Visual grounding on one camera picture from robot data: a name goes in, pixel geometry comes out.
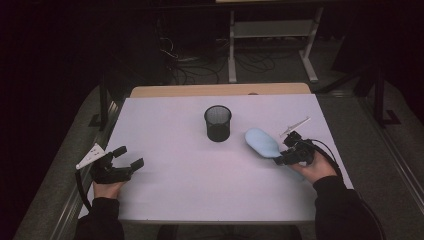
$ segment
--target table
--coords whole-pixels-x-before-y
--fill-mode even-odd
[[[256,84],[249,85],[240,88],[250,92]],[[261,91],[261,87],[287,90],[290,84],[259,84],[257,90]],[[133,97],[125,101],[107,147],[111,151],[127,146],[128,152],[114,160],[115,167],[126,167],[140,157],[145,161],[145,166],[121,191],[121,220],[287,224],[313,221],[316,193],[311,184],[288,167],[260,157],[244,140],[249,128],[258,127],[281,145],[279,134],[306,116],[312,120],[298,132],[305,138],[319,139],[332,149],[346,185],[352,188],[313,94],[186,93],[136,98],[142,89],[134,89]],[[203,119],[204,111],[216,104],[227,106],[233,114],[231,136],[222,143],[207,138]]]

